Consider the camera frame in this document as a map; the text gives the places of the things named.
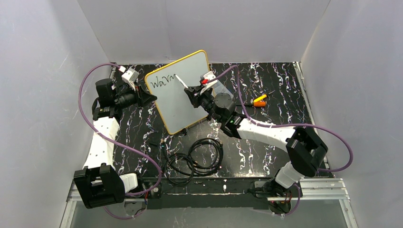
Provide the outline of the black white marker pen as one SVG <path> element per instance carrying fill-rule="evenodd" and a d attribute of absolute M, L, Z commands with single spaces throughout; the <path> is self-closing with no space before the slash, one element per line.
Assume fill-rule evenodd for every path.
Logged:
<path fill-rule="evenodd" d="M 184 81 L 178 75 L 174 74 L 174 76 L 176 77 L 176 79 L 181 83 L 181 85 L 184 88 L 188 89 L 188 86 L 184 83 Z"/>

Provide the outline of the yellow framed whiteboard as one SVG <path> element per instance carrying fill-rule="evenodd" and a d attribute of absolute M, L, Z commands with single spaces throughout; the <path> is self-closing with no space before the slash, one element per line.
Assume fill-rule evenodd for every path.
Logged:
<path fill-rule="evenodd" d="M 187 86 L 198 86 L 200 76 L 209 71 L 206 52 L 198 50 L 145 76 L 149 92 L 157 97 L 155 105 L 168 134 L 176 134 L 207 117 L 203 108 L 193 107 L 184 86 L 175 76 L 178 75 Z"/>

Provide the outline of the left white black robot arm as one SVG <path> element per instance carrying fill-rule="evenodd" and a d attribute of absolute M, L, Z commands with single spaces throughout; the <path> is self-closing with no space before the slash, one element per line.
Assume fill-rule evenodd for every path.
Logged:
<path fill-rule="evenodd" d="M 100 134 L 114 140 L 123 109 L 132 105 L 144 107 L 157 100 L 141 85 L 134 84 L 133 88 L 116 87 L 110 78 L 97 81 L 96 91 L 98 97 L 92 105 L 96 132 L 83 168 L 74 173 L 74 183 L 88 209 L 121 203 L 129 191 L 139 188 L 137 173 L 117 173 L 113 166 L 115 144 Z"/>

